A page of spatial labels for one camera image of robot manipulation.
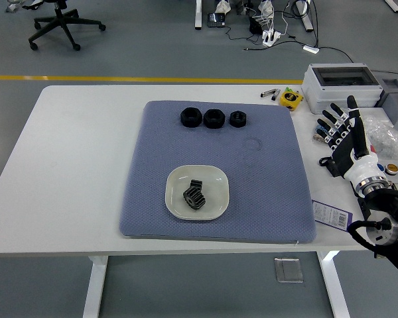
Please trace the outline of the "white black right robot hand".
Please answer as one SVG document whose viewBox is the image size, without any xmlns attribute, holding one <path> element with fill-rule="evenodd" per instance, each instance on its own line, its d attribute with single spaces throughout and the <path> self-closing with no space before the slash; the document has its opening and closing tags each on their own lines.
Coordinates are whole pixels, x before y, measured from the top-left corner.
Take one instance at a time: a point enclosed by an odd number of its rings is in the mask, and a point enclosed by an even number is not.
<svg viewBox="0 0 398 318">
<path fill-rule="evenodd" d="M 387 178 L 377 166 L 378 157 L 365 135 L 354 96 L 348 96 L 346 103 L 348 113 L 332 103 L 330 107 L 339 117 L 323 111 L 324 117 L 317 120 L 317 134 L 332 150 L 331 167 L 356 188 L 370 182 L 386 185 Z"/>
</svg>

